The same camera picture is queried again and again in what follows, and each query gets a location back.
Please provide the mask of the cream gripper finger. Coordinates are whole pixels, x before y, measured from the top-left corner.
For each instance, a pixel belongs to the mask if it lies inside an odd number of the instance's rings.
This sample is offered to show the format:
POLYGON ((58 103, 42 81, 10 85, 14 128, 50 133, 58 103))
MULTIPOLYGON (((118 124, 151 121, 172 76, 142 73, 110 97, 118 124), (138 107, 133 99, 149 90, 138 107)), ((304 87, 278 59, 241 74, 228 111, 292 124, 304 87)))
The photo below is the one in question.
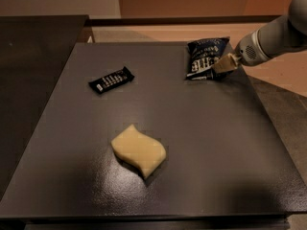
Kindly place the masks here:
POLYGON ((229 53, 215 62, 212 66, 212 69, 216 74, 222 74, 236 70, 238 65, 239 59, 237 56, 229 53))

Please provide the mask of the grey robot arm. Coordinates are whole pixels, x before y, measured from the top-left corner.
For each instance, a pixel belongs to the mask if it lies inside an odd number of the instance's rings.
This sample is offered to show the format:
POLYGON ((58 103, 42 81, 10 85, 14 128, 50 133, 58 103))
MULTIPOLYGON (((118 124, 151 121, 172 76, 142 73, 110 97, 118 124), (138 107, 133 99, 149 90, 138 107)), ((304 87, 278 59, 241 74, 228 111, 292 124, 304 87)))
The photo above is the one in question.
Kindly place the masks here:
POLYGON ((278 56, 307 49, 307 0, 292 0, 288 13, 244 36, 211 69, 217 74, 239 66, 257 66, 278 56))

